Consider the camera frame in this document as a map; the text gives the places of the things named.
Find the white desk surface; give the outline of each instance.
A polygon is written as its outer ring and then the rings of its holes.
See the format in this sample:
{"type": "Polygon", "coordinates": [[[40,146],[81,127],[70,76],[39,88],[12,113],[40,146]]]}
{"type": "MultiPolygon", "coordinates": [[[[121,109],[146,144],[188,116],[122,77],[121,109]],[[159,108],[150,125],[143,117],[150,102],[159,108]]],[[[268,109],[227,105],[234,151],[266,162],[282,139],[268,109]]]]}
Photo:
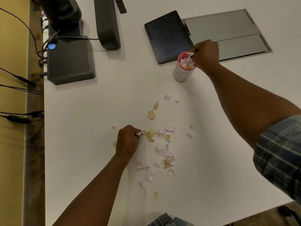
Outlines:
{"type": "MultiPolygon", "coordinates": [[[[175,62],[157,64],[144,24],[173,10],[187,18],[246,8],[274,52],[223,65],[301,106],[301,0],[123,1],[128,12],[117,15],[122,47],[94,53],[97,77],[61,86],[45,81],[46,225],[107,164],[118,129],[128,124],[158,129],[175,123],[171,148],[177,174],[169,177],[154,168],[146,195],[138,182],[148,172],[137,171],[131,162],[109,225],[143,226],[167,212],[195,225],[221,226],[291,201],[255,170],[253,151],[230,125],[209,78],[196,70],[179,83],[172,76],[175,62]],[[164,101],[164,94],[171,100],[164,101]],[[151,121],[146,115],[157,100],[151,121]],[[196,125],[194,139],[185,137],[190,124],[196,125]]],[[[86,35],[96,37],[93,0],[77,2],[86,35]]],[[[155,146],[166,142],[155,140],[149,146],[142,137],[137,150],[152,164],[161,157],[155,146]]]]}

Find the pink cup rim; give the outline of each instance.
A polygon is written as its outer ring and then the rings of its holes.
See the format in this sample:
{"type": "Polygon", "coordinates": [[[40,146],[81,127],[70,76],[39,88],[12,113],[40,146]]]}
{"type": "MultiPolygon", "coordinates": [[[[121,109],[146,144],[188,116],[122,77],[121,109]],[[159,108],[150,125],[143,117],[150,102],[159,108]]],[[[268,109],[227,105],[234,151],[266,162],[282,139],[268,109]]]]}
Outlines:
{"type": "Polygon", "coordinates": [[[196,68],[196,66],[194,65],[194,68],[185,68],[180,64],[180,56],[182,56],[183,54],[189,53],[189,51],[185,51],[182,52],[179,57],[178,57],[178,65],[183,69],[183,70],[194,70],[196,68]]]}

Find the black tablet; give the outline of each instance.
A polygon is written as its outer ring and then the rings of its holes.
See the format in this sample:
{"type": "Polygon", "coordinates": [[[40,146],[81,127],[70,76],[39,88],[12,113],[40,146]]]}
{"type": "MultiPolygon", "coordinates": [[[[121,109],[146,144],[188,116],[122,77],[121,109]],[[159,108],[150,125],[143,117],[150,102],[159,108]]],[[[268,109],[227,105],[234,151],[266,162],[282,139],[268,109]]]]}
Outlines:
{"type": "Polygon", "coordinates": [[[193,43],[177,11],[172,11],[144,25],[159,64],[178,59],[193,48],[193,43]]]}

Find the white cup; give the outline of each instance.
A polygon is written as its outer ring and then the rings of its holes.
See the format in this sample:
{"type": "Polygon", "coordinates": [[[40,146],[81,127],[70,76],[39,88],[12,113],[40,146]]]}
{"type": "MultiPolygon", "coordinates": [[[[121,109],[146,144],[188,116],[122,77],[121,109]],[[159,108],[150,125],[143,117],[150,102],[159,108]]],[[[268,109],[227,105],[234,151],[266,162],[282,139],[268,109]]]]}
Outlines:
{"type": "Polygon", "coordinates": [[[195,69],[195,65],[193,68],[185,68],[180,64],[181,59],[189,57],[189,54],[187,54],[187,53],[189,53],[189,52],[188,51],[182,52],[179,55],[177,65],[175,66],[175,71],[173,72],[173,77],[175,78],[175,80],[177,80],[178,82],[182,82],[182,83],[187,82],[190,79],[190,77],[195,69]]]}

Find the yellow wall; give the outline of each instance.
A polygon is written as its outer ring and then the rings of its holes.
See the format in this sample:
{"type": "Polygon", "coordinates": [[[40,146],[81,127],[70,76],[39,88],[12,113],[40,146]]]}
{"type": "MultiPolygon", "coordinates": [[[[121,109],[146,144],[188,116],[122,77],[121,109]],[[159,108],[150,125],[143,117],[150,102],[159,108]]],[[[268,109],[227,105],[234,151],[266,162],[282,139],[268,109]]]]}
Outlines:
{"type": "MultiPolygon", "coordinates": [[[[0,7],[29,23],[29,0],[0,0],[0,7]]],[[[0,10],[0,67],[27,77],[29,32],[15,17],[0,10]]],[[[0,84],[25,87],[0,70],[0,84]]],[[[24,113],[26,93],[0,87],[0,111],[24,113]]],[[[22,225],[25,125],[0,118],[0,224],[22,225]]]]}

